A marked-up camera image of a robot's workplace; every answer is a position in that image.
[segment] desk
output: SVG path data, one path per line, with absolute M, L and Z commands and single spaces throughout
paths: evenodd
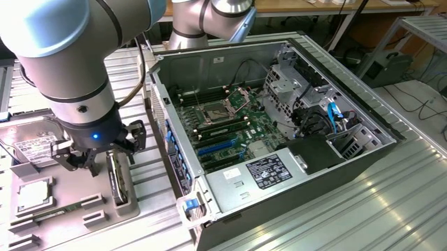
M 439 4 L 434 0 L 422 0 L 424 8 L 422 15 L 427 16 Z M 359 8 L 362 0 L 356 0 L 354 4 L 347 4 L 343 7 L 342 14 L 347 15 L 342 23 L 340 29 L 335 34 L 334 41 L 330 46 L 332 50 L 342 38 L 342 34 L 352 21 L 354 13 Z M 316 1 L 311 4 L 306 0 L 256 0 L 258 14 L 256 17 L 294 17 L 294 16 L 322 16 L 322 15 L 336 15 L 340 12 L 342 5 L 332 3 L 322 3 Z M 394 12 L 411 12 L 414 11 L 414 5 L 391 6 L 382 0 L 370 0 L 362 13 L 394 13 Z M 160 22 L 172 21 L 172 2 L 167 0 L 167 12 L 160 19 Z

